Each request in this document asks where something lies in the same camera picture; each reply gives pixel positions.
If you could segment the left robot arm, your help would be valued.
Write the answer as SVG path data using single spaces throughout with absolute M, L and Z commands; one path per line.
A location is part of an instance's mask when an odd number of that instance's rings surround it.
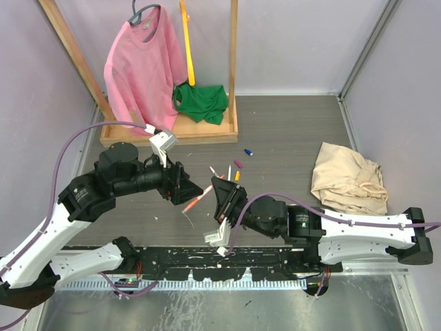
M 140 257 L 126 237 L 77 257 L 58 259 L 56 255 L 70 239 L 114 209 L 117 198 L 150 190 L 173 205 L 203 192 L 182 163 L 161 163 L 155 154 L 141 162 L 138 148 L 131 143 L 111 145 L 99 155 L 93 171 L 71 180 L 59 194 L 47 226 L 32 233 L 36 242 L 17 261 L 13 261 L 17 251 L 1 259 L 6 268 L 1 276 L 1 304 L 29 310 L 48 300 L 56 289 L 91 274 L 137 273 Z

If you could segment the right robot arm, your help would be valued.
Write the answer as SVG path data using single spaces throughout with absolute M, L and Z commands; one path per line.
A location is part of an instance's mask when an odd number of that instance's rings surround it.
M 223 257 L 232 254 L 238 231 L 248 228 L 301 249 L 302 263 L 312 272 L 371 258 L 393 257 L 404 265 L 433 263 L 427 232 L 439 225 L 425 222 L 419 208 L 397 215 L 354 215 L 313 208 L 275 192 L 249 198 L 243 186 L 219 177 L 212 177 L 212 186 L 220 228 L 218 240 L 210 244 Z

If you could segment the orange highlighter pen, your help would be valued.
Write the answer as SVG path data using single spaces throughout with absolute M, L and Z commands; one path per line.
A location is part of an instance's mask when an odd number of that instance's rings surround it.
M 191 203 L 189 203 L 189 205 L 187 205 L 182 213 L 186 213 L 189 210 L 191 210 L 198 202 L 200 202 L 213 188 L 213 185 L 208 186 L 201 195 L 199 195 L 198 197 L 196 197 Z

